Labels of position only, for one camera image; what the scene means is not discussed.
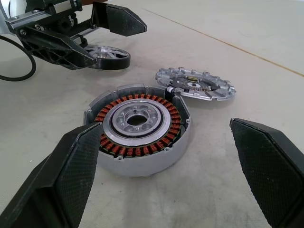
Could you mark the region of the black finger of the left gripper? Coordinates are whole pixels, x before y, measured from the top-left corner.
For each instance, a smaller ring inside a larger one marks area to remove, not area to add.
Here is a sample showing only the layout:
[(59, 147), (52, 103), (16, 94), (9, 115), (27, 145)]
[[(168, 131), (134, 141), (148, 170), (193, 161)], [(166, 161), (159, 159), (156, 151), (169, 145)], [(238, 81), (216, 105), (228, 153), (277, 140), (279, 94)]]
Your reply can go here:
[(98, 1), (93, 2), (91, 25), (125, 37), (147, 32), (143, 20), (127, 7)]
[(97, 63), (96, 58), (85, 50), (88, 43), (81, 35), (72, 39), (54, 31), (29, 26), (17, 29), (16, 35), (31, 55), (51, 64), (76, 70)]

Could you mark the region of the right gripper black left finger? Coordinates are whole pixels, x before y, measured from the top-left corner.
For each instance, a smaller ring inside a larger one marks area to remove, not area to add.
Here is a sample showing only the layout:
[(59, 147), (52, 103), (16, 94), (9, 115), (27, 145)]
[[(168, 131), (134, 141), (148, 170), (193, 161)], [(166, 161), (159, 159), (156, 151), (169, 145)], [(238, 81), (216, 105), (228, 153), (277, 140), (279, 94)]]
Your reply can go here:
[(94, 182), (102, 126), (66, 133), (0, 216), (2, 228), (77, 228)]

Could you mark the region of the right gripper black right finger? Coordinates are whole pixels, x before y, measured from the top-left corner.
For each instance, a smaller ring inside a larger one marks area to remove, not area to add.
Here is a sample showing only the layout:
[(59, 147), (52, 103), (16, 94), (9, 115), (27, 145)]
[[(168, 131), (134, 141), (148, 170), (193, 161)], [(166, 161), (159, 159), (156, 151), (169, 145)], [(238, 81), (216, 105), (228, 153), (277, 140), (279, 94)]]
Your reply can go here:
[(232, 118), (242, 172), (268, 224), (304, 226), (304, 154), (280, 130)]

